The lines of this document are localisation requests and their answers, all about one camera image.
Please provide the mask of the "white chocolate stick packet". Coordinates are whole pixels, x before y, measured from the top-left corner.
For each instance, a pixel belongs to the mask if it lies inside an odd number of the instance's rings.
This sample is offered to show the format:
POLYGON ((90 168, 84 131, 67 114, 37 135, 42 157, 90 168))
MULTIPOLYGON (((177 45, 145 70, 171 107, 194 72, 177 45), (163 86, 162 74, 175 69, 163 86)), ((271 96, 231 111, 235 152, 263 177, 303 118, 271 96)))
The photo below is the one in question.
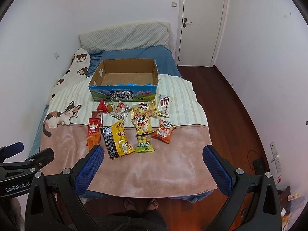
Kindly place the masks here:
POLYGON ((157 100, 157 112, 158 115, 163 117, 170 117, 170 107, 173 101, 173 97, 159 94, 157 100))

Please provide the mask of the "blue bed sheet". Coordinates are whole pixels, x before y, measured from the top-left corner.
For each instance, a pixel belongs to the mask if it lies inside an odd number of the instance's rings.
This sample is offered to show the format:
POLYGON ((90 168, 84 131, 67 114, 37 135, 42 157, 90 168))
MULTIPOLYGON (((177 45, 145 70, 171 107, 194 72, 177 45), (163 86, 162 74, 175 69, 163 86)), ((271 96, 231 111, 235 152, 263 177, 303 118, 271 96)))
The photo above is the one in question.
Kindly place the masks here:
MULTIPOLYGON (((142 49, 126 49, 117 51, 98 50, 94 52, 89 52, 88 57, 90 58, 90 64, 89 68, 87 69, 86 77, 90 77, 91 75, 93 75, 100 62, 105 59, 154 59, 156 61, 160 74, 168 74, 170 76, 182 77, 174 62, 171 51, 169 51, 164 46, 150 46, 142 49)), ((46 105, 28 157, 40 151, 42 125, 48 108, 49 106, 46 105)), ((191 196, 180 196, 171 198, 186 200, 190 203, 195 203, 211 195, 212 192, 213 190, 191 196)), ((88 190, 85 194, 81 195, 81 197, 99 199, 110 197, 110 195, 88 190)))

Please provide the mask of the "person's feet in sandals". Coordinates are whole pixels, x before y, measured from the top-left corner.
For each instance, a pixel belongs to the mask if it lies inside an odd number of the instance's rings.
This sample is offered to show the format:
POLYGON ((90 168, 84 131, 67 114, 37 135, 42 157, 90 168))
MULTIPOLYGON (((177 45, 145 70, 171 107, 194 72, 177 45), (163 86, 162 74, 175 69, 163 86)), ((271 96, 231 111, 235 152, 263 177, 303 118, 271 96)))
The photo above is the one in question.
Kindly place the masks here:
POLYGON ((133 200, 125 198, 123 205, 126 210, 157 210, 159 207, 157 199, 133 200))

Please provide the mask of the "black yellow snack bag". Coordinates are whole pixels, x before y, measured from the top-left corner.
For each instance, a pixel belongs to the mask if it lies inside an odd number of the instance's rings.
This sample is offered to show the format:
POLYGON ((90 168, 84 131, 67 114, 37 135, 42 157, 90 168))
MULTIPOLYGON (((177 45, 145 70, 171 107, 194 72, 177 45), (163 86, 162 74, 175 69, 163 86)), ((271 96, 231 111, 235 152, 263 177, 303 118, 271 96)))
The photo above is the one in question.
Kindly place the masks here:
POLYGON ((101 134, 110 159, 123 157, 135 152, 135 148, 128 142, 126 137, 123 120, 119 120, 109 127, 102 127, 101 134))

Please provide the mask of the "yellow cracker bag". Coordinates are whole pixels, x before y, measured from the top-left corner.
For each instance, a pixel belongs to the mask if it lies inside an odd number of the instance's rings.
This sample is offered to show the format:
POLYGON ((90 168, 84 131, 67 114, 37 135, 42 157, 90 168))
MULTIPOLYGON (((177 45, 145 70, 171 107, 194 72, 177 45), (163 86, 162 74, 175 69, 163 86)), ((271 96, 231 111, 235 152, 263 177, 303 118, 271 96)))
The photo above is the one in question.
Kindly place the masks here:
POLYGON ((155 106, 155 100, 149 102, 142 102, 132 107, 132 118, 144 117, 157 117, 158 112, 155 106))

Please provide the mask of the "green pea snack packet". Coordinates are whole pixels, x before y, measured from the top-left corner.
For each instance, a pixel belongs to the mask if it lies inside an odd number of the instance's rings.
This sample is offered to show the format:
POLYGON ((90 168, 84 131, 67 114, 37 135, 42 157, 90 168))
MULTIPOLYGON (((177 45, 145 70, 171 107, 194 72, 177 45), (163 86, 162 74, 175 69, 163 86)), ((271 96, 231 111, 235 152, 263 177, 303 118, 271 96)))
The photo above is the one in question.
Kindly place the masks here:
POLYGON ((138 145, 135 148, 136 153, 154 152, 154 148, 151 145, 151 135, 138 135, 138 145))

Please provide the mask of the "white power strip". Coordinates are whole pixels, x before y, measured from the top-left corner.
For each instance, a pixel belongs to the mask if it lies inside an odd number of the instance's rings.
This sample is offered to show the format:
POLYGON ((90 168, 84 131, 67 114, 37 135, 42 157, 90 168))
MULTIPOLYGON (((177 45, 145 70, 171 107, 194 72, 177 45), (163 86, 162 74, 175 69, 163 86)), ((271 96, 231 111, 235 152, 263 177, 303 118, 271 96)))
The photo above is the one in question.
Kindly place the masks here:
POLYGON ((280 156, 278 154, 278 151, 276 149, 274 142, 270 143, 270 148, 271 148, 271 151, 272 151, 273 159, 269 162, 269 164, 274 163, 277 173, 280 173, 280 172, 282 172, 282 166, 281 166, 281 163, 280 163, 280 156))

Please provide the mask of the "white cookie packet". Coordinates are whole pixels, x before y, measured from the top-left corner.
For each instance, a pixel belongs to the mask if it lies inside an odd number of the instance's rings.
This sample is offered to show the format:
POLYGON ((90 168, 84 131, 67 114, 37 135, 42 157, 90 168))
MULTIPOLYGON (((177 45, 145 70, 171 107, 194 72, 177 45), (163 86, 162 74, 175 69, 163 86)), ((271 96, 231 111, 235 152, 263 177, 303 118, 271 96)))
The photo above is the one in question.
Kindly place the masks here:
POLYGON ((116 103, 113 103, 112 110, 113 111, 110 113, 110 115, 112 117, 115 117, 119 121, 123 121, 125 123, 126 122, 126 116, 129 113, 129 111, 131 110, 131 106, 127 105, 124 102, 118 101, 116 103))

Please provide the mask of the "red triangular snack packet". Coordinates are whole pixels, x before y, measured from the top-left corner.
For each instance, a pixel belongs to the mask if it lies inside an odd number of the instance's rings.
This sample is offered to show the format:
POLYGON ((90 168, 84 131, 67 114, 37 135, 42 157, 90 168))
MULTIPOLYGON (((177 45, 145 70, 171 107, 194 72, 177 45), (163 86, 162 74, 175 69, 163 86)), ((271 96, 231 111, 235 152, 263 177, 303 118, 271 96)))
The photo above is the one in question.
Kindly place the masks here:
POLYGON ((100 102, 99 102, 99 105, 97 107, 97 111, 101 111, 103 112, 104 114, 106 114, 108 111, 107 111, 107 108, 106 108, 106 104, 105 104, 105 101, 104 99, 101 99, 100 102))

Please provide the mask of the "red crown snack packet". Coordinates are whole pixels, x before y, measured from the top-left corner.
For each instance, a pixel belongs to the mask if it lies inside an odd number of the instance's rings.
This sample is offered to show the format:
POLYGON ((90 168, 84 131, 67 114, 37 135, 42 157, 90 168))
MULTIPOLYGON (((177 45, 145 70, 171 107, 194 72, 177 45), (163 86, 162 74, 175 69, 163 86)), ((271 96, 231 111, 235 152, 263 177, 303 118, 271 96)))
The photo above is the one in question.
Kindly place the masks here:
POLYGON ((89 135, 97 133, 99 131, 100 124, 101 124, 101 119, 99 119, 99 118, 90 118, 88 120, 87 135, 89 136, 89 135))

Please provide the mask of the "cardboard milk box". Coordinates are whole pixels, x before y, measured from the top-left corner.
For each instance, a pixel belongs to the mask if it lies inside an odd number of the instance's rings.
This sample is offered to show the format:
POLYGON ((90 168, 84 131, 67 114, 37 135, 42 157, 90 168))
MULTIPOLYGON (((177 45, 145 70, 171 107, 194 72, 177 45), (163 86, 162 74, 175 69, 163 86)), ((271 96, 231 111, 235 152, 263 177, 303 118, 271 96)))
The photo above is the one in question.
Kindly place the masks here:
POLYGON ((94 101, 139 102, 156 97, 159 73, 154 59, 106 59, 88 88, 94 101))

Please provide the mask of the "orange panda snack packet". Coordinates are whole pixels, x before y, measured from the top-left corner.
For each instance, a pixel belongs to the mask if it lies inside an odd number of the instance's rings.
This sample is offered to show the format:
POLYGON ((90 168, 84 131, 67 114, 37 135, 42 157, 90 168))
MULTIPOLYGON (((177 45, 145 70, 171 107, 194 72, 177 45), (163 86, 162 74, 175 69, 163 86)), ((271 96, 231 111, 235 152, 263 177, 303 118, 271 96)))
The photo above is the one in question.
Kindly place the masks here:
POLYGON ((171 139, 171 133, 173 132, 173 130, 175 130, 176 127, 177 125, 164 119, 160 119, 158 129, 154 131, 152 136, 169 144, 171 139))

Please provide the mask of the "white door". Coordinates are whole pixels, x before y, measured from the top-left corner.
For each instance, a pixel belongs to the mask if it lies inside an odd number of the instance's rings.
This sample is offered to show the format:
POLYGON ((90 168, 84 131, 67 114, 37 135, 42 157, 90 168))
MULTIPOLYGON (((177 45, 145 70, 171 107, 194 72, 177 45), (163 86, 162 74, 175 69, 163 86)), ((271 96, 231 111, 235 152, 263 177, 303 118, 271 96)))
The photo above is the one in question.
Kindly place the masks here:
POLYGON ((178 66, 212 67, 226 20, 228 0, 180 0, 177 47, 178 66), (183 19, 192 24, 183 28, 183 19))

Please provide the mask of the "grey dotted pillow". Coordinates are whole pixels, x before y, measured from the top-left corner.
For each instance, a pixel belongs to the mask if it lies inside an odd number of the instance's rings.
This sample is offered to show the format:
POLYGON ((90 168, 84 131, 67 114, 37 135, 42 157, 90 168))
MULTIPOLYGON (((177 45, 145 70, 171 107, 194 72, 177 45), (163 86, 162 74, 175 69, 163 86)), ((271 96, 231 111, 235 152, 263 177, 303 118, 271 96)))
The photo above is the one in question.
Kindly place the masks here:
POLYGON ((81 47, 87 52, 117 51, 164 46, 174 50, 173 32, 168 22, 123 24, 79 35, 81 47))

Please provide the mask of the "yellow panda snack packet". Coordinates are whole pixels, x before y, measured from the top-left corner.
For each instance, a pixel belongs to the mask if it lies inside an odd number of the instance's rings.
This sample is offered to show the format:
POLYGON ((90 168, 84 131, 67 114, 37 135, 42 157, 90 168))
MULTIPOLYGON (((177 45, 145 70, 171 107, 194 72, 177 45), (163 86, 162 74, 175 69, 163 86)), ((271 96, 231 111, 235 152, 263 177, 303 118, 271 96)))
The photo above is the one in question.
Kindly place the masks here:
POLYGON ((150 119, 147 116, 137 116, 131 120, 132 124, 136 128, 136 134, 139 135, 148 135, 154 132, 153 127, 151 126, 150 119))

